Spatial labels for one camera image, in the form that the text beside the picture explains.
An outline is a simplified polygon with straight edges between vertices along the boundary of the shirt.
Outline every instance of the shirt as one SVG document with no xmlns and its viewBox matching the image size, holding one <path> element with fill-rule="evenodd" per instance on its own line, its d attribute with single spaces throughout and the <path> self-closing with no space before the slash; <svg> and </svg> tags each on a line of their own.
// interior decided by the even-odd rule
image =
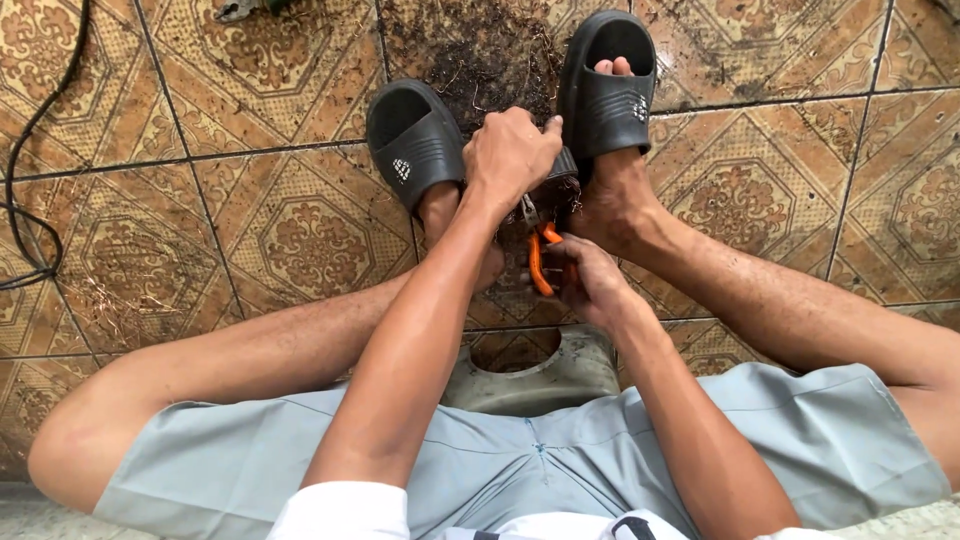
<svg viewBox="0 0 960 540">
<path fill-rule="evenodd" d="M 570 512 L 522 516 L 493 531 L 536 540 L 634 540 L 641 524 L 656 540 L 689 540 L 660 516 L 635 510 L 615 519 Z M 442 533 L 437 540 L 453 537 Z M 332 481 L 304 487 L 291 497 L 267 540 L 409 540 L 407 492 L 376 482 Z M 838 540 L 807 528 L 785 528 L 756 540 Z"/>
</svg>

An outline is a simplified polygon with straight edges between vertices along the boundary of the man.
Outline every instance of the man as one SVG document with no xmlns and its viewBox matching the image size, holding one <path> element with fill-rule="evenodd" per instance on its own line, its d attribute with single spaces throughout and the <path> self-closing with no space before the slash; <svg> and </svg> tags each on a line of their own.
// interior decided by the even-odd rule
<svg viewBox="0 0 960 540">
<path fill-rule="evenodd" d="M 786 537 L 958 489 L 960 335 L 689 228 L 636 148 L 595 160 L 581 237 L 549 248 L 577 265 L 562 298 L 636 388 L 532 419 L 437 408 L 493 232 L 559 130 L 488 115 L 459 207 L 450 184 L 418 206 L 435 245 L 416 269 L 113 361 L 43 424 L 37 487 L 154 534 L 230 540 Z M 605 252 L 805 375 L 754 364 L 698 383 Z M 354 365 L 346 391 L 318 391 Z"/>
</svg>

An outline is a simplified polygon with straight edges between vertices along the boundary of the light blue shorts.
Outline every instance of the light blue shorts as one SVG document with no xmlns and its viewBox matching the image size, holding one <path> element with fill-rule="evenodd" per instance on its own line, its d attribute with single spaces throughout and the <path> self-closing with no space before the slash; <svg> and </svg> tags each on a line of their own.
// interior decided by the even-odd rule
<svg viewBox="0 0 960 540">
<path fill-rule="evenodd" d="M 842 528 L 949 494 L 938 463 L 869 368 L 794 377 L 760 363 L 700 379 L 806 527 Z M 94 516 L 181 539 L 262 540 L 300 485 L 344 390 L 180 403 L 132 444 Z M 407 487 L 413 538 L 494 530 L 539 512 L 647 508 L 699 537 L 631 388 L 537 418 L 439 407 Z"/>
</svg>

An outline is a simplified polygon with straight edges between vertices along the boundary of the knee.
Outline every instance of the knee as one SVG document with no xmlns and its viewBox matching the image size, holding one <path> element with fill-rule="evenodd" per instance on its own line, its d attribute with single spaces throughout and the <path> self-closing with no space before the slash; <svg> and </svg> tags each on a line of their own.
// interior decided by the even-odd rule
<svg viewBox="0 0 960 540">
<path fill-rule="evenodd" d="M 27 457 L 30 478 L 44 495 L 86 513 L 139 432 L 129 434 L 114 421 L 121 418 L 111 418 L 103 390 L 94 377 L 63 398 L 43 421 Z M 122 416 L 122 408 L 113 413 Z"/>
</svg>

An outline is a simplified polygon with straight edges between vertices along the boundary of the electrical cord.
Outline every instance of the electrical cord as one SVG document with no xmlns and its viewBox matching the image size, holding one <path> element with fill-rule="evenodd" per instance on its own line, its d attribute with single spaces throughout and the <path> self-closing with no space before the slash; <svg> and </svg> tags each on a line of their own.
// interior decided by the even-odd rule
<svg viewBox="0 0 960 540">
<path fill-rule="evenodd" d="M 20 255 L 30 262 L 30 264 L 34 267 L 34 271 L 0 282 L 0 290 L 10 290 L 18 287 L 25 287 L 37 282 L 42 282 L 47 278 L 52 278 L 57 274 L 57 270 L 60 268 L 60 264 L 63 262 L 63 244 L 60 241 L 60 235 L 57 234 L 57 231 L 55 231 L 54 228 L 51 227 L 47 222 L 26 210 L 19 208 L 16 205 L 16 201 L 13 199 L 13 170 L 16 167 L 16 159 L 20 155 L 20 149 L 23 147 L 23 144 L 27 142 L 27 139 L 30 137 L 30 133 L 33 131 L 36 123 L 40 121 L 40 118 L 46 114 L 47 110 L 50 109 L 50 106 L 57 101 L 57 98 L 60 97 L 63 91 L 70 86 L 70 82 L 73 81 L 73 77 L 76 75 L 77 69 L 80 67 L 80 57 L 83 55 L 84 47 L 86 46 L 86 31 L 87 27 L 89 26 L 89 22 L 90 0 L 82 0 L 80 6 L 80 29 L 77 33 L 77 44 L 74 46 L 73 55 L 70 57 L 70 63 L 66 66 L 66 71 L 63 73 L 63 78 L 60 79 L 60 82 L 57 84 L 57 87 L 54 89 L 54 91 L 47 96 L 47 99 L 44 100 L 39 109 L 36 110 L 33 117 L 31 117 L 27 122 L 27 125 L 23 127 L 20 137 L 16 140 L 10 150 L 10 158 L 7 161 L 7 174 L 4 180 L 4 200 L 3 202 L 0 202 L 0 208 L 7 209 L 7 218 L 10 222 L 11 232 L 13 233 L 13 241 L 16 242 L 16 247 L 20 251 Z M 16 222 L 17 214 L 23 216 L 23 218 L 26 220 L 33 221 L 39 225 L 41 229 L 50 234 L 50 237 L 54 241 L 54 259 L 50 264 L 46 264 L 43 260 L 37 260 L 27 250 L 23 237 L 21 236 L 22 232 L 20 231 L 19 224 Z"/>
</svg>

